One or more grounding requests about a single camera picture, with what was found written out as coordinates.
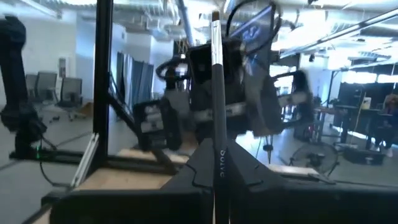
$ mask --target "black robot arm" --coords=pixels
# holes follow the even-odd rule
[[[14,16],[0,19],[0,67],[6,94],[1,122],[16,133],[16,153],[26,155],[30,144],[42,138],[47,127],[28,101],[22,49],[26,43],[25,25]]]

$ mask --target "fan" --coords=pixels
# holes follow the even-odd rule
[[[338,162],[337,150],[323,142],[306,144],[297,149],[290,158],[290,166],[309,167],[329,176]]]

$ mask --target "person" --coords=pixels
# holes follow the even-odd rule
[[[398,95],[388,95],[384,101],[383,114],[390,116],[382,116],[381,122],[378,124],[374,132],[374,147],[373,150],[385,150],[386,156],[392,157],[392,140],[396,136],[396,129],[398,128]]]

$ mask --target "workbench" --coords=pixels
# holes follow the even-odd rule
[[[118,154],[124,157],[136,157],[142,159],[152,159],[154,156],[151,153],[144,153],[138,150],[123,149]],[[175,154],[168,155],[173,162],[187,162],[187,156],[178,156]],[[318,174],[315,170],[302,167],[279,166],[270,164],[267,166],[270,170],[280,174],[291,175],[308,175]],[[126,170],[114,169],[98,169],[94,172],[84,183],[82,183],[76,190],[137,190],[137,189],[159,189],[167,181],[172,178],[170,175],[151,174],[143,172],[133,172]],[[50,208],[43,211],[34,224],[49,224]]]

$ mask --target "ceiling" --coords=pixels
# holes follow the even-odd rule
[[[209,38],[209,22],[212,10],[219,9],[225,24],[230,9],[238,0],[114,0],[113,21],[128,32],[152,34],[159,41],[180,40],[192,33],[193,44],[201,44]],[[31,7],[43,6],[56,12],[77,11],[87,21],[95,21],[96,0],[12,0]],[[325,36],[344,32],[366,19],[398,8],[398,0],[276,0],[283,10],[284,24],[272,45],[273,50],[287,53],[315,54],[329,57],[335,63],[330,69],[349,67],[351,60],[364,64],[398,62],[398,18],[380,22],[339,38],[324,41]],[[187,7],[182,12],[182,4]],[[253,3],[241,9],[233,25],[250,19],[266,5]]]

